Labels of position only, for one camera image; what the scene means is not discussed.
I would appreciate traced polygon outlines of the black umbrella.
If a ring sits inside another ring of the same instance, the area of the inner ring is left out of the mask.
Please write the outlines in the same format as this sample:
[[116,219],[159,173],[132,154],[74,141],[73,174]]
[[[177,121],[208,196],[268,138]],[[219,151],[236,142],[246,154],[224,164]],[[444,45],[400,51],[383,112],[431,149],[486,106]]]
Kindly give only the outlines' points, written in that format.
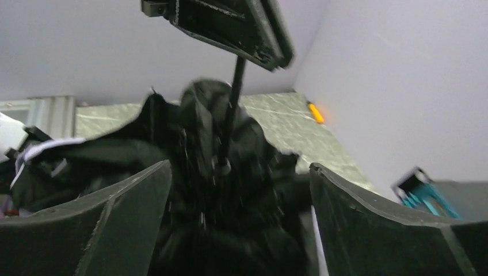
[[29,147],[5,188],[14,207],[8,218],[168,161],[171,187],[146,275],[317,275],[314,230],[304,218],[310,176],[296,172],[298,154],[275,148],[239,107],[244,65],[238,59],[231,85],[192,82],[178,104],[149,94],[114,132]]

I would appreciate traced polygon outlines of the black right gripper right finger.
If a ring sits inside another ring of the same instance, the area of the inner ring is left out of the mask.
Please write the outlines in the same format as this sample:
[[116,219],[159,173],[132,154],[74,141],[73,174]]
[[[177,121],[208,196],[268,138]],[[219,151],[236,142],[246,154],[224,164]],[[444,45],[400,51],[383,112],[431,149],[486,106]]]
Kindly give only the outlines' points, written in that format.
[[390,201],[319,163],[310,190],[330,275],[486,275],[487,222]]

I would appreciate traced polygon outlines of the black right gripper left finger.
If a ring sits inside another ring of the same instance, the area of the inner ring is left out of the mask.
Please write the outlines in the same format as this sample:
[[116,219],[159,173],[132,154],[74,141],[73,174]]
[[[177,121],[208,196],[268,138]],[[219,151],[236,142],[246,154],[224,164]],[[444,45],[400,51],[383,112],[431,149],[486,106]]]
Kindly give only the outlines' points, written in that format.
[[158,162],[104,189],[1,221],[1,274],[146,275],[171,187]]

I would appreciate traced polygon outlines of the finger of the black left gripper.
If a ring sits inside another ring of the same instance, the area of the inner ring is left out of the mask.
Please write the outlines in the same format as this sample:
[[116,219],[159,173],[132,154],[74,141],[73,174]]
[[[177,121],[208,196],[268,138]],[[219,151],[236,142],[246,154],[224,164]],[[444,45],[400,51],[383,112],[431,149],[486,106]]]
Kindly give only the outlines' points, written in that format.
[[141,1],[148,17],[163,17],[196,40],[234,53],[268,71],[287,68],[292,41],[277,1]]

